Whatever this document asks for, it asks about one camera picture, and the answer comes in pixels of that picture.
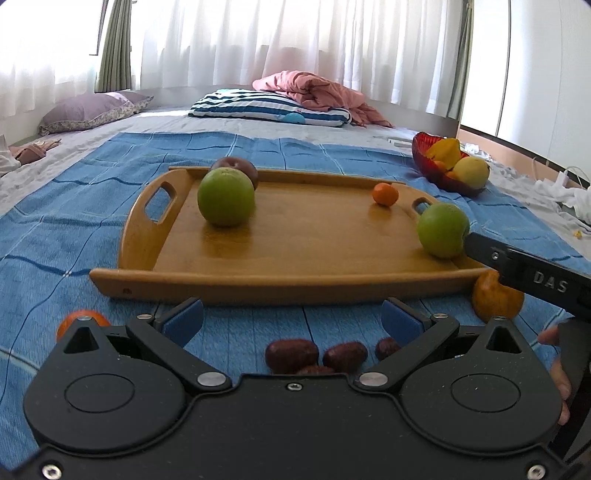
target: curtain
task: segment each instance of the curtain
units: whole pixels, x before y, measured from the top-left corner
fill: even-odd
[[[0,119],[93,91],[102,0],[0,7]]]
[[[452,99],[447,116],[459,120],[462,115],[468,71],[470,69],[470,52],[472,51],[472,32],[474,29],[474,0],[465,0],[462,14],[462,32],[457,54],[456,75],[453,82]]]
[[[314,72],[445,116],[463,0],[138,0],[134,88],[250,85]]]
[[[97,92],[131,88],[131,0],[115,0],[107,27]]]

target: red bowl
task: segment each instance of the red bowl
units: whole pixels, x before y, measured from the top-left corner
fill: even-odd
[[[429,150],[435,142],[442,139],[443,137],[435,137],[434,135],[429,135],[425,132],[417,133],[413,138],[414,162],[417,164],[417,167],[423,176],[442,190],[459,193],[460,195],[464,195],[464,197],[475,197],[485,188],[473,189],[464,182],[447,177],[444,172],[439,170],[433,160],[430,160],[425,156],[427,150]],[[464,157],[468,157],[468,154],[462,152],[462,158]]]

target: blue cloth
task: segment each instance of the blue cloth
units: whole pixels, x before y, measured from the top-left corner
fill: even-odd
[[[323,127],[342,127],[352,120],[346,108],[317,112],[279,93],[243,89],[221,89],[208,93],[193,104],[189,115],[252,118]]]
[[[473,200],[442,192],[418,173],[409,155],[224,132],[119,134],[0,218],[0,463],[12,469],[36,449],[22,413],[22,396],[55,345],[57,326],[68,313],[97,310],[112,324],[122,325],[132,315],[156,311],[155,304],[105,298],[88,277],[92,268],[115,267],[122,227],[141,190],[170,166],[209,166],[226,155],[247,158],[262,168],[404,181],[454,202],[470,218],[473,231],[591,273],[581,255],[512,197],[490,184]],[[156,195],[148,206],[149,215],[158,218],[167,201],[165,194]],[[462,295],[408,303],[427,315],[446,312],[465,325],[481,323]],[[546,366],[556,350],[537,345],[536,334],[567,316],[527,297],[515,319]],[[281,337],[310,338],[321,355],[337,343],[359,340],[370,352],[368,367],[377,361],[374,347],[384,336],[380,303],[220,307],[205,309],[201,331],[185,348],[236,381],[242,372],[267,372],[265,347]]]

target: bowl of fruit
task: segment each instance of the bowl of fruit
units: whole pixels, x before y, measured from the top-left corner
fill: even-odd
[[[457,138],[417,133],[413,158],[423,176],[446,192],[475,197],[486,187],[490,167],[485,160],[460,150]]]

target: blue gripper pad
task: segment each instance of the blue gripper pad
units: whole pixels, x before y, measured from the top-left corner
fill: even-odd
[[[431,320],[399,300],[382,303],[382,326],[400,347],[412,342],[431,326]]]
[[[166,314],[160,332],[178,346],[184,347],[203,326],[203,303],[189,299]]]

